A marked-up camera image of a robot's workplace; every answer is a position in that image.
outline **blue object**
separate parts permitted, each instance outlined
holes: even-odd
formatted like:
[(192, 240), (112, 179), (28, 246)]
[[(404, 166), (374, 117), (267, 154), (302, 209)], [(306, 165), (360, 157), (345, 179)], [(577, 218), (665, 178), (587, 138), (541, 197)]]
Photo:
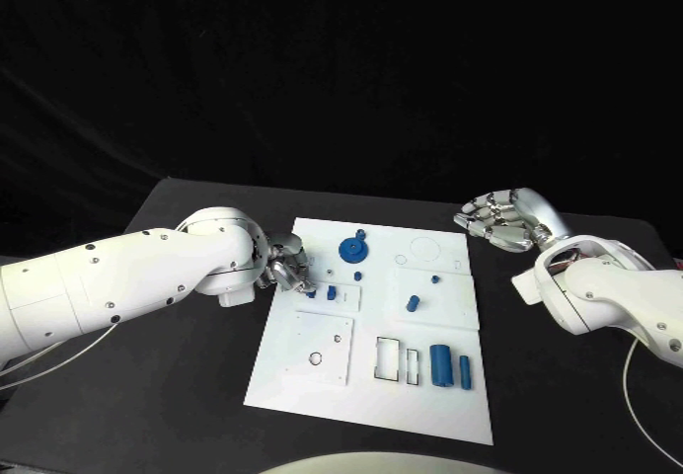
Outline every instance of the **blue object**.
[(404, 309), (413, 313), (416, 309), (416, 305), (419, 304), (419, 298), (413, 295), (409, 300), (407, 300), (407, 305), (404, 306)]
[(436, 387), (452, 387), (450, 348), (443, 345), (429, 347), (430, 383)]
[(472, 389), (472, 377), (469, 375), (469, 358), (465, 355), (459, 356), (459, 385), (462, 390)]
[(358, 229), (355, 237), (345, 239), (338, 244), (338, 256), (348, 264), (360, 264), (367, 257), (365, 231)]

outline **circular hole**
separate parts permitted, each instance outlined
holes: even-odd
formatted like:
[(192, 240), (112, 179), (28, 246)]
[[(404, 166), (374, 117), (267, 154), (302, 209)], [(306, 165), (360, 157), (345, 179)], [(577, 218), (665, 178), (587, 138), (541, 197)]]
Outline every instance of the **circular hole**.
[(319, 365), (319, 363), (322, 362), (322, 354), (321, 353), (312, 353), (308, 357), (308, 362), (312, 365)]

